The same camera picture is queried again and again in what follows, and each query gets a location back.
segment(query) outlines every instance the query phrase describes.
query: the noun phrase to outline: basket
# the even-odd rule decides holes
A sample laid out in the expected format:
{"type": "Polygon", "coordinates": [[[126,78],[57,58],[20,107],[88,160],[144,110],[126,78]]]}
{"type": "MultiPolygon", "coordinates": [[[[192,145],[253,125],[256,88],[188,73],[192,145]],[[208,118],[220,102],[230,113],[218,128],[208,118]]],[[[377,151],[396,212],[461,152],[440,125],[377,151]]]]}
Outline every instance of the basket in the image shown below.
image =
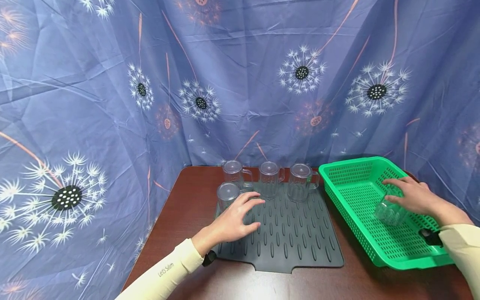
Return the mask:
{"type": "Polygon", "coordinates": [[[396,270],[426,269],[453,264],[446,251],[429,246],[419,230],[438,230],[429,216],[409,214],[401,226],[388,226],[374,215],[387,187],[382,181],[406,173],[383,157],[357,158],[319,167],[325,190],[352,229],[373,264],[396,270]]]}

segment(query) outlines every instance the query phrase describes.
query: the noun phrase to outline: sleeve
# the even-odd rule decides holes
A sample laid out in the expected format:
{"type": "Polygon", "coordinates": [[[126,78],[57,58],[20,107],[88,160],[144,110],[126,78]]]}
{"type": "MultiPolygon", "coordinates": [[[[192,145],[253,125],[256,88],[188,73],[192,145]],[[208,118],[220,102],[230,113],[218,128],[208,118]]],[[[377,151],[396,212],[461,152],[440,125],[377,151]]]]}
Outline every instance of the sleeve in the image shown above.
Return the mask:
{"type": "Polygon", "coordinates": [[[186,239],[172,253],[137,278],[116,300],[166,299],[185,276],[195,271],[203,261],[192,240],[186,239]]]}
{"type": "Polygon", "coordinates": [[[468,224],[443,226],[440,239],[470,286],[473,298],[480,300],[480,228],[468,224]]]}

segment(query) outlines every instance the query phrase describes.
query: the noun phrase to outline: gray rubber mat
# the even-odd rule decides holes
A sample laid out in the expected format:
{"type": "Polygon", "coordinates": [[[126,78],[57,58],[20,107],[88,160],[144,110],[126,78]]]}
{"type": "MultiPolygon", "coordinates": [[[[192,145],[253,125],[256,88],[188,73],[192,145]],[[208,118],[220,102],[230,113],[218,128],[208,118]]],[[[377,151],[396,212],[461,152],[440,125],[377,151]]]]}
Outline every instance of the gray rubber mat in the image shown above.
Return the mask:
{"type": "MultiPolygon", "coordinates": [[[[258,183],[253,184],[258,190],[258,183]]],[[[282,183],[278,196],[247,213],[244,224],[261,222],[241,240],[221,243],[213,250],[218,258],[253,264],[257,271],[292,273],[295,267],[342,267],[343,255],[325,202],[318,190],[308,200],[295,203],[282,183]]],[[[220,213],[217,205],[215,217],[220,213]]]]}

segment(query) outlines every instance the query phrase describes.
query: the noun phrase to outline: wooden table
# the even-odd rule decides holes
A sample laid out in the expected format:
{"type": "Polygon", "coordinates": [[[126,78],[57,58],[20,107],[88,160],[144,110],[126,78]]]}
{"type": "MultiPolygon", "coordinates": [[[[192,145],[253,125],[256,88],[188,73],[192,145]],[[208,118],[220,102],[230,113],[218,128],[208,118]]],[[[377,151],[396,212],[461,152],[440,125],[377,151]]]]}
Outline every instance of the wooden table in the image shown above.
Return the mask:
{"type": "MultiPolygon", "coordinates": [[[[212,222],[216,188],[222,181],[221,167],[188,167],[180,173],[125,287],[212,222]]],[[[345,258],[343,268],[296,268],[292,274],[280,274],[215,260],[189,275],[169,299],[473,299],[453,265],[409,271],[375,267],[333,203],[324,197],[345,258]]]]}

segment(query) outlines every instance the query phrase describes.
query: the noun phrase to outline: blue curtain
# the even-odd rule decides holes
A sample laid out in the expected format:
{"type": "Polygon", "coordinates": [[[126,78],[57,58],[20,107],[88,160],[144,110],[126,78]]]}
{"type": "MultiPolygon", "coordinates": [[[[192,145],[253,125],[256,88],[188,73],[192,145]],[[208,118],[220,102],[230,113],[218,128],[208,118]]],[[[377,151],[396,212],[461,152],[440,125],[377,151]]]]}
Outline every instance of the blue curtain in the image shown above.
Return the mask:
{"type": "Polygon", "coordinates": [[[190,165],[385,156],[479,224],[479,11],[0,0],[0,298],[115,298],[190,165]]]}

